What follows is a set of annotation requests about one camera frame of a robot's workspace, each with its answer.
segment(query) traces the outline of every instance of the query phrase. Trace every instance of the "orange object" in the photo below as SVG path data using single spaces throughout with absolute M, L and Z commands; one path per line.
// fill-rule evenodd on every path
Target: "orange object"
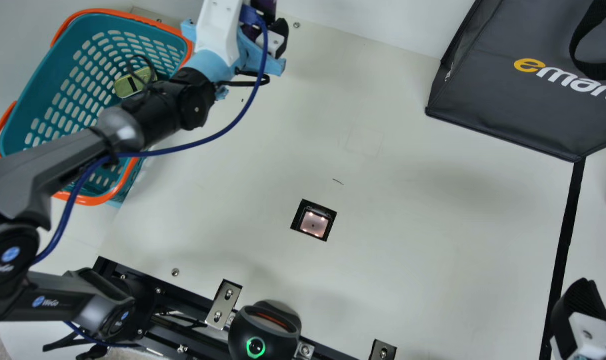
M 184 38 L 179 30 L 177 30 L 173 27 L 170 27 L 168 25 L 165 25 L 164 23 L 156 22 L 156 21 L 150 20 L 148 18 L 144 18 L 142 16 L 125 13 L 122 11 L 112 10 L 112 9 L 86 9 L 86 10 L 79 11 L 75 14 L 72 14 L 72 16 L 68 17 L 67 20 L 65 20 L 65 22 L 61 25 L 61 27 L 58 29 L 58 31 L 54 35 L 54 38 L 52 39 L 50 47 L 54 46 L 54 44 L 56 43 L 58 38 L 60 38 L 60 36 L 65 32 L 65 30 L 67 29 L 69 24 L 72 21 L 74 21 L 74 19 L 76 19 L 76 18 L 78 18 L 78 16 L 81 16 L 84 14 L 108 14 L 111 16 L 118 16 L 120 18 L 131 19 L 134 21 L 145 23 L 147 25 L 150 25 L 151 27 L 159 28 L 161 30 L 164 30 L 165 32 L 168 32 L 168 33 L 171 33 L 171 34 L 174 34 L 174 35 L 180 37 L 181 39 L 183 39 L 183 41 L 187 45 L 187 53 L 186 53 L 185 59 L 183 60 L 181 66 L 183 66 L 189 60 L 189 57 L 191 56 L 191 53 L 193 51 L 193 44 L 191 43 L 191 41 Z M 14 101 L 7 108 L 7 110 L 3 114 L 3 117 L 0 120 L 0 136 L 1 136 L 1 132 L 3 131 L 3 128 L 5 127 L 5 124 L 7 123 L 8 118 L 10 118 L 10 114 L 12 114 L 12 110 L 14 109 L 15 105 L 16 105 L 16 101 Z M 76 197 L 75 203 L 79 204 L 79 205 L 85 205 L 86 207 L 95 207 L 96 205 L 101 205 L 103 203 L 106 203 L 109 199 L 113 198 L 113 196 L 118 194 L 118 192 L 125 186 L 125 183 L 127 183 L 127 180 L 129 178 L 129 175 L 131 175 L 131 172 L 134 169 L 134 167 L 136 166 L 136 163 L 138 161 L 139 161 L 138 159 L 131 159 L 129 161 L 129 164 L 127 164 L 127 166 L 123 170 L 123 174 L 120 177 L 118 184 L 116 184 L 112 189 L 110 189 L 110 191 L 108 191 L 105 194 L 102 194 L 101 196 L 83 196 L 83 195 L 79 194 Z M 67 191 L 59 191 L 58 193 L 54 194 L 54 198 L 57 198 L 57 199 L 60 199 L 63 201 L 69 200 L 69 196 L 70 196 L 70 193 Z

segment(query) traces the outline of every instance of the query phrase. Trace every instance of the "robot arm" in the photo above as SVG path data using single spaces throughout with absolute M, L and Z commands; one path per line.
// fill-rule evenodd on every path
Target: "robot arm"
M 36 229 L 51 228 L 50 196 L 97 161 L 116 161 L 118 153 L 138 153 L 179 130 L 203 126 L 237 73 L 261 73 L 261 68 L 279 76 L 285 60 L 276 57 L 287 32 L 275 32 L 284 32 L 284 20 L 273 22 L 279 23 L 272 31 L 259 14 L 242 0 L 207 0 L 198 25 L 183 23 L 197 52 L 172 79 L 105 109 L 95 127 L 0 159 L 0 321 L 69 321 L 100 340 L 128 340 L 118 335 L 134 312 L 144 313 L 137 309 L 140 296 L 90 269 L 64 276 L 29 271 L 39 246 Z M 254 25 L 260 25 L 261 41 L 250 39 Z M 282 46 L 266 56 L 262 38 L 277 35 Z

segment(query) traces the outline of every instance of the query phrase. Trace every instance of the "black cable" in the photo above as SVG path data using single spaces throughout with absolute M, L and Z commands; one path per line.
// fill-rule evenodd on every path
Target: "black cable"
M 253 76 L 255 78 L 258 77 L 258 73 L 254 72 L 254 71 L 241 71 L 241 70 L 236 69 L 235 73 L 236 73 L 236 75 Z M 269 82 L 270 82 L 269 75 L 264 73 L 259 86 L 261 87 L 263 85 L 267 85 L 267 84 L 269 84 Z M 241 88 L 241 87 L 249 88 L 249 87 L 254 87 L 255 85 L 256 85 L 256 81 L 219 81 L 216 83 L 217 87 L 226 86 L 226 87 L 230 87 L 230 88 Z

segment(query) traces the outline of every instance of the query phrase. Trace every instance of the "basket hole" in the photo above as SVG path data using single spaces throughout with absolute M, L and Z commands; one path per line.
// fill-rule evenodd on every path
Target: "basket hole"
M 67 104 L 67 98 L 66 98 L 66 97 L 64 97 L 64 98 L 61 100 L 61 102 L 58 104 L 58 109 L 59 109 L 59 110 L 64 109 L 64 108 L 65 108 L 65 104 Z
M 76 89 L 76 85 L 71 84 L 71 85 L 69 86 L 69 88 L 67 89 L 67 96 L 71 96 L 71 95 L 72 95 L 72 93 L 74 92 L 74 89 Z
M 69 80 L 65 79 L 65 81 L 63 81 L 63 84 L 61 85 L 61 91 L 65 91 L 65 89 L 67 89 L 68 85 L 69 85 Z

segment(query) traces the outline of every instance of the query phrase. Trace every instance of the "teal basket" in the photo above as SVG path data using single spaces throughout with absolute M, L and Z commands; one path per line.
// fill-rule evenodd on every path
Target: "teal basket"
M 167 80 L 191 55 L 192 45 L 180 32 L 129 13 L 90 9 L 73 14 L 58 30 L 52 47 L 38 66 L 13 109 L 0 123 L 0 157 L 5 157 L 96 125 L 101 111 L 117 105 L 114 81 L 145 62 Z M 125 200 L 142 159 L 121 159 L 100 168 L 81 189 L 81 205 Z M 64 189 L 69 193 L 72 185 Z M 66 199 L 69 194 L 58 193 Z

